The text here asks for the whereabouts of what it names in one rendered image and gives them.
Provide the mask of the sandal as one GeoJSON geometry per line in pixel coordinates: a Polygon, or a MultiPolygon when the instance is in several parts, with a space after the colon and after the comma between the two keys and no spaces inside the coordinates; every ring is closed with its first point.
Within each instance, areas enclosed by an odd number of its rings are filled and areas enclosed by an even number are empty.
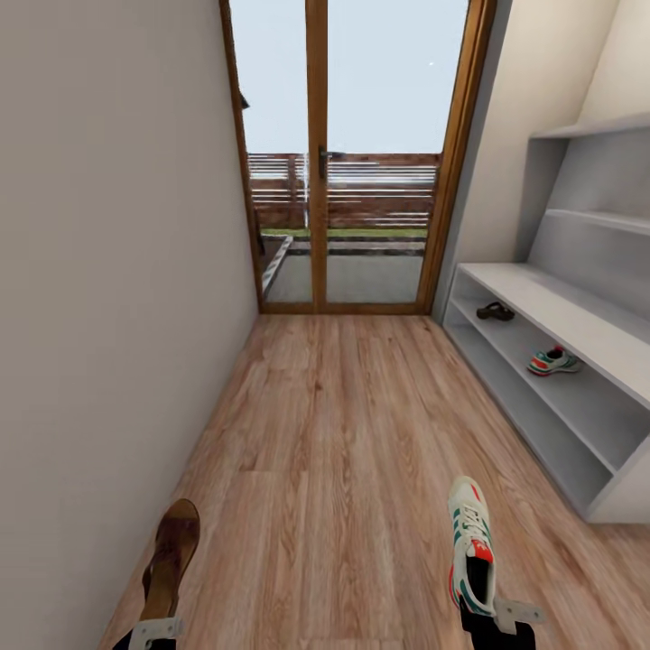
{"type": "Polygon", "coordinates": [[[477,309],[476,317],[481,320],[493,317],[503,321],[510,321],[515,317],[515,313],[510,309],[506,309],[500,302],[494,302],[485,309],[477,309]]]}
{"type": "Polygon", "coordinates": [[[187,498],[176,501],[162,516],[154,555],[143,574],[145,609],[141,621],[174,618],[180,601],[178,586],[199,540],[198,509],[187,498]]]}

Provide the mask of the gym shoe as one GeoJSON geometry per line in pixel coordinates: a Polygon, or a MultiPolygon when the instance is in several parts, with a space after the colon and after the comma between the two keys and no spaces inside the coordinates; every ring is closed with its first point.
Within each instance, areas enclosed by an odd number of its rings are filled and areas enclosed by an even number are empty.
{"type": "Polygon", "coordinates": [[[493,616],[497,578],[486,498],[472,477],[459,475],[451,484],[449,506],[455,549],[451,599],[460,610],[462,595],[470,613],[493,616]]]}
{"type": "Polygon", "coordinates": [[[569,355],[562,347],[553,347],[546,352],[539,352],[527,367],[537,376],[549,376],[562,371],[576,373],[586,366],[586,362],[578,356],[569,355]]]}

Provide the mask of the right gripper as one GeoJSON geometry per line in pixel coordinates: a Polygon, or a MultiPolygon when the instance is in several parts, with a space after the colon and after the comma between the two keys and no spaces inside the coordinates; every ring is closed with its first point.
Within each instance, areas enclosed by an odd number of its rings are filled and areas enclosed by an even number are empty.
{"type": "Polygon", "coordinates": [[[470,613],[462,595],[460,614],[463,629],[471,633],[474,650],[536,650],[530,623],[516,621],[516,635],[501,633],[494,616],[470,613]]]}

